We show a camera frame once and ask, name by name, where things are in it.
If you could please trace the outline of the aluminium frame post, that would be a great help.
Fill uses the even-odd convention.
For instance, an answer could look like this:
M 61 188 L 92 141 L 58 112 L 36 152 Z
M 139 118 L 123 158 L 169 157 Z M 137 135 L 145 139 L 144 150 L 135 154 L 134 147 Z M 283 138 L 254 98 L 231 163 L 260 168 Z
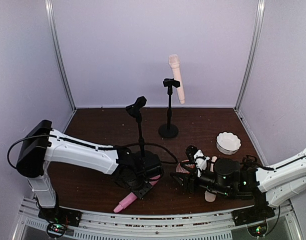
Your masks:
M 61 81 L 63 83 L 64 91 L 65 91 L 66 96 L 68 98 L 71 110 L 75 111 L 77 108 L 76 108 L 75 102 L 73 100 L 72 92 L 71 92 L 71 89 L 70 89 L 70 86 L 69 86 L 69 83 L 68 83 L 67 74 L 66 74 L 66 70 L 65 70 L 65 66 L 64 66 L 64 62 L 63 62 L 63 57 L 62 57 L 62 53 L 61 53 L 61 49 L 60 49 L 60 43 L 59 43 L 59 38 L 58 38 L 58 33 L 57 33 L 57 28 L 56 28 L 56 21 L 55 21 L 54 8 L 53 8 L 53 1 L 52 0 L 45 0 L 45 7 L 46 7 L 47 19 L 48 19 L 48 23 L 49 23 L 49 27 L 50 27 L 50 33 L 51 33 L 52 40 L 53 40 L 53 46 L 54 46 L 54 50 L 55 50 L 55 56 L 56 56 L 56 61 L 57 61 Z
M 263 20 L 264 20 L 264 13 L 265 13 L 265 0 L 258 0 L 250 50 L 249 50 L 247 63 L 246 63 L 246 67 L 245 67 L 245 71 L 244 71 L 244 75 L 242 79 L 242 84 L 241 84 L 240 91 L 239 91 L 237 101 L 235 104 L 235 108 L 234 108 L 236 112 L 239 112 L 241 108 L 242 101 L 246 93 L 247 85 L 248 85 L 248 82 L 251 76 L 251 71 L 252 71 L 254 61 L 255 61 L 255 55 L 256 55 L 256 51 L 257 51 L 260 36 L 261 36 Z

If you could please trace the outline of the black microphone stand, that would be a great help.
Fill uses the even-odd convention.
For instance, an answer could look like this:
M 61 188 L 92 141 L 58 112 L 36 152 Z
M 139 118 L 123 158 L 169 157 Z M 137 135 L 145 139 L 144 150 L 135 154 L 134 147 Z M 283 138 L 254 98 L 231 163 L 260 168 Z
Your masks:
M 245 157 L 243 157 L 242 162 L 240 163 L 241 170 L 246 171 L 251 168 L 256 168 L 258 166 L 257 161 L 258 161 L 257 157 L 246 155 Z
M 165 78 L 163 81 L 163 86 L 167 87 L 167 94 L 168 94 L 167 123 L 162 124 L 159 127 L 158 133 L 163 138 L 171 139 L 176 137 L 179 133 L 178 127 L 171 123 L 171 117 L 172 117 L 171 102 L 172 102 L 173 87 L 175 88 L 180 87 L 180 82 L 173 78 L 168 78 L 168 79 Z
M 138 144 L 140 150 L 134 154 L 135 157 L 141 159 L 144 162 L 147 161 L 147 162 L 157 163 L 157 161 L 159 160 L 158 155 L 150 151 L 145 151 L 144 149 L 145 140 L 142 134 L 142 125 L 141 125 L 142 114 L 140 112 L 140 109 L 146 105 L 146 102 L 147 102 L 146 98 L 144 96 L 140 96 L 136 99 L 135 103 L 126 106 L 125 110 L 130 116 L 132 116 L 136 120 L 138 126 L 138 133 L 139 133 Z

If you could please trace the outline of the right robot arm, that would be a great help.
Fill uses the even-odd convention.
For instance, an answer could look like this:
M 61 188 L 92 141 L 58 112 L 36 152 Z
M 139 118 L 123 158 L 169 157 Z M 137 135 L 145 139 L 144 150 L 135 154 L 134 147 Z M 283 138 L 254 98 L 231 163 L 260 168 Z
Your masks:
M 276 208 L 306 190 L 306 148 L 270 166 L 261 166 L 250 155 L 241 162 L 229 158 L 212 161 L 193 145 L 186 149 L 186 153 L 188 161 L 179 164 L 185 171 L 170 175 L 191 193 L 201 187 L 208 194 L 254 199 L 256 204 Z

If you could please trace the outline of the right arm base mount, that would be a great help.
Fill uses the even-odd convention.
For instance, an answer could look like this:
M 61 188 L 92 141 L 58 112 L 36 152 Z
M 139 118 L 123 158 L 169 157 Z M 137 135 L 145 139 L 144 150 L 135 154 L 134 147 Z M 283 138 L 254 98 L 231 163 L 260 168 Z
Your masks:
M 231 214 L 235 226 L 246 225 L 248 233 L 255 238 L 268 234 L 267 219 L 275 216 L 273 208 L 257 208 L 255 206 L 234 210 Z

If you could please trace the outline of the red patterned bowl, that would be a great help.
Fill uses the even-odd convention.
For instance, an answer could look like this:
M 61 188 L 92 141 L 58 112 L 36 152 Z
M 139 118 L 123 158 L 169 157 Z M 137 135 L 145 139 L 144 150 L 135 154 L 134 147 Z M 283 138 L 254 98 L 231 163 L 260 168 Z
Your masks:
M 184 174 L 189 174 L 191 172 L 191 169 L 194 169 L 195 164 L 191 164 L 189 160 L 183 160 L 181 161 L 177 167 L 176 167 L 176 172 L 178 173 L 184 173 Z

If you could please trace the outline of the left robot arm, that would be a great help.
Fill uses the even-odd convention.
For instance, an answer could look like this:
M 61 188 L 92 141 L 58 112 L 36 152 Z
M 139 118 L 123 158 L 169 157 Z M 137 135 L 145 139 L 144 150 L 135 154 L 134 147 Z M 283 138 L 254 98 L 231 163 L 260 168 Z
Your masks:
M 48 175 L 51 162 L 68 163 L 113 176 L 116 184 L 130 191 L 114 208 L 115 213 L 141 199 L 164 174 L 159 156 L 144 150 L 142 143 L 137 153 L 126 146 L 100 145 L 65 135 L 52 128 L 49 120 L 36 125 L 22 142 L 16 169 L 27 178 L 40 207 L 46 210 L 58 206 Z

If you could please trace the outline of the cream microphone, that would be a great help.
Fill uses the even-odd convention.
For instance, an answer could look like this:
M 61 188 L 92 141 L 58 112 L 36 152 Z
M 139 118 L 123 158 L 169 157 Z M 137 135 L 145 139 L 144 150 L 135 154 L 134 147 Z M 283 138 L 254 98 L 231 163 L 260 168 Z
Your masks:
M 213 163 L 217 160 L 216 156 L 213 156 L 210 160 L 210 171 L 213 172 Z M 210 192 L 208 189 L 205 190 L 205 200 L 209 203 L 214 202 L 216 194 Z
M 168 63 L 170 68 L 172 69 L 174 79 L 180 83 L 180 86 L 176 88 L 178 99 L 181 104 L 185 104 L 185 93 L 180 72 L 179 56 L 177 54 L 171 54 L 168 58 Z

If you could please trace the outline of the white scalloped bowl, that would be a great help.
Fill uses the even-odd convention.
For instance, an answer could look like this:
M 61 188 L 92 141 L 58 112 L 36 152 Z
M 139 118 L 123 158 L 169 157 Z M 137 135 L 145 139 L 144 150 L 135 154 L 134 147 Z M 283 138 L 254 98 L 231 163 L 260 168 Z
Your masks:
M 216 147 L 221 153 L 232 155 L 240 149 L 241 140 L 232 132 L 221 132 L 216 137 Z

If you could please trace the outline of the right aluminium frame post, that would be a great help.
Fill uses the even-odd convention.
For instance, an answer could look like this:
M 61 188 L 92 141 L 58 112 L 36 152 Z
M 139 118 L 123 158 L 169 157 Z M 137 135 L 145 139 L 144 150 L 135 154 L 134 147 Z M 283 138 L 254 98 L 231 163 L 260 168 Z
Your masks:
M 235 108 L 234 108 L 236 112 L 239 112 L 241 108 L 242 101 L 246 93 L 247 85 L 248 85 L 248 82 L 251 76 L 251 71 L 252 71 L 254 61 L 255 61 L 255 55 L 256 55 L 256 51 L 257 51 L 260 36 L 261 36 L 263 20 L 264 20 L 264 13 L 265 13 L 265 0 L 258 0 L 250 50 L 249 50 L 247 63 L 246 63 L 246 67 L 245 67 L 245 71 L 244 71 L 244 75 L 242 79 L 242 84 L 241 84 L 240 91 L 239 91 L 237 101 L 235 104 Z

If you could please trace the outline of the pink microphone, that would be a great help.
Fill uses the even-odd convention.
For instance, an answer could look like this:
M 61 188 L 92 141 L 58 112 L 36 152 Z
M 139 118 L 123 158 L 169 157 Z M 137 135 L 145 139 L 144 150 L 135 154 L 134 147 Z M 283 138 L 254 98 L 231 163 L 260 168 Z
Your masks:
M 155 176 L 149 181 L 149 186 L 147 187 L 147 190 L 145 192 L 148 192 L 152 187 L 157 184 L 159 179 L 161 178 L 161 175 Z M 132 204 L 138 197 L 133 193 L 130 192 L 126 197 L 124 197 L 118 205 L 114 208 L 114 213 L 119 213 L 120 211 L 126 209 L 130 204 Z

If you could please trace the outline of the left aluminium frame post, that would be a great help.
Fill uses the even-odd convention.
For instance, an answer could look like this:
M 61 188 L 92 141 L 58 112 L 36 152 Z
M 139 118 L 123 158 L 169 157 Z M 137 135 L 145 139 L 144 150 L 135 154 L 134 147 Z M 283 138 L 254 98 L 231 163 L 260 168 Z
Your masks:
M 67 74 L 66 74 L 66 70 L 65 70 L 65 66 L 64 66 L 64 62 L 63 62 L 63 57 L 62 57 L 62 53 L 61 53 L 61 49 L 60 49 L 60 43 L 59 43 L 59 38 L 58 38 L 58 33 L 57 33 L 57 28 L 56 28 L 56 21 L 55 21 L 54 8 L 53 8 L 53 1 L 52 0 L 45 0 L 45 7 L 46 7 L 47 19 L 48 19 L 48 23 L 49 23 L 49 27 L 50 27 L 50 33 L 51 33 L 52 40 L 53 40 L 53 46 L 54 46 L 54 50 L 55 50 L 55 56 L 56 56 L 56 61 L 57 61 L 61 81 L 63 83 L 64 91 L 65 91 L 66 96 L 68 98 L 71 110 L 75 111 L 77 108 L 76 108 L 75 102 L 73 100 L 72 92 L 71 92 L 71 89 L 70 89 L 70 86 L 69 86 L 69 83 L 68 83 Z

